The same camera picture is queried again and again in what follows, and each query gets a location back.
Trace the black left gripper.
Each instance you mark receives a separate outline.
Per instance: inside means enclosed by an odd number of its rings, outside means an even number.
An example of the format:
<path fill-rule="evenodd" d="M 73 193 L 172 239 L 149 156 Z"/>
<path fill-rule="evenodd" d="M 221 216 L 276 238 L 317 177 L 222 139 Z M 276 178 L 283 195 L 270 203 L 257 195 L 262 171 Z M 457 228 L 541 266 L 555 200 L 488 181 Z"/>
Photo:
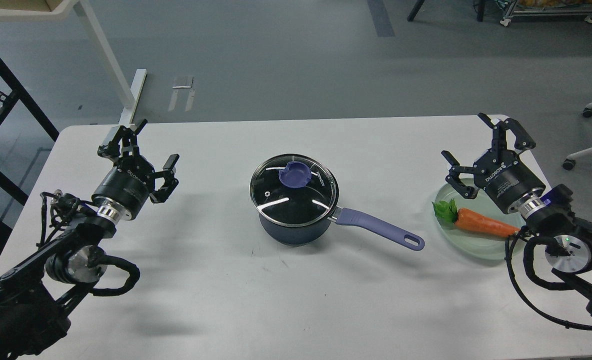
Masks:
<path fill-rule="evenodd" d="M 171 154 L 157 172 L 150 162 L 140 157 L 137 136 L 147 124 L 148 120 L 143 118 L 130 125 L 114 126 L 97 149 L 98 157 L 118 162 L 118 165 L 107 173 L 92 194 L 92 202 L 100 207 L 103 200 L 110 199 L 126 210 L 129 220 L 137 217 L 148 198 L 154 204 L 165 203 L 179 184 L 175 177 L 178 153 Z M 155 189 L 158 179 L 162 179 L 163 184 Z"/>

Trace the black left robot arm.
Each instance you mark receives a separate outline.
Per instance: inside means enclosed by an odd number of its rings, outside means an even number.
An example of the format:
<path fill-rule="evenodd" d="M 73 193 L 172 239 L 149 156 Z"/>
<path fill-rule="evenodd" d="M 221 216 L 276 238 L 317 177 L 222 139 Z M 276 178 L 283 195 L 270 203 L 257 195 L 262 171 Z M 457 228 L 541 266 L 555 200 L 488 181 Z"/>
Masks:
<path fill-rule="evenodd" d="M 119 221 L 135 219 L 147 200 L 165 202 L 179 183 L 179 155 L 170 155 L 161 171 L 141 155 L 137 137 L 146 124 L 111 128 L 97 154 L 113 166 L 90 200 L 41 194 L 37 251 L 0 276 L 0 360 L 42 353 L 65 337 L 70 313 L 86 296 L 121 296 L 138 282 L 135 264 L 99 244 L 113 237 Z"/>

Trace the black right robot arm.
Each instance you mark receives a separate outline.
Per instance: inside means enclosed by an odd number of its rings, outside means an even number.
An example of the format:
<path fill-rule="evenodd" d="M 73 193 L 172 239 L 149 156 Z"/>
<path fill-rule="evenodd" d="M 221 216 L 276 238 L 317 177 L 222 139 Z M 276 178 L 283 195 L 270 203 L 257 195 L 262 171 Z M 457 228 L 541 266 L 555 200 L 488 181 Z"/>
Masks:
<path fill-rule="evenodd" d="M 538 309 L 520 289 L 513 269 L 513 252 L 524 242 L 523 267 L 533 283 L 549 291 L 576 291 L 586 299 L 592 317 L 592 222 L 572 211 L 572 191 L 560 184 L 546 191 L 545 183 L 522 162 L 520 155 L 536 142 L 519 121 L 509 117 L 478 117 L 492 130 L 488 148 L 472 166 L 463 166 L 447 150 L 450 168 L 446 182 L 463 198 L 484 191 L 506 215 L 519 214 L 526 224 L 508 235 L 505 263 L 518 296 L 538 315 L 568 329 L 592 331 L 584 325 L 551 316 Z"/>

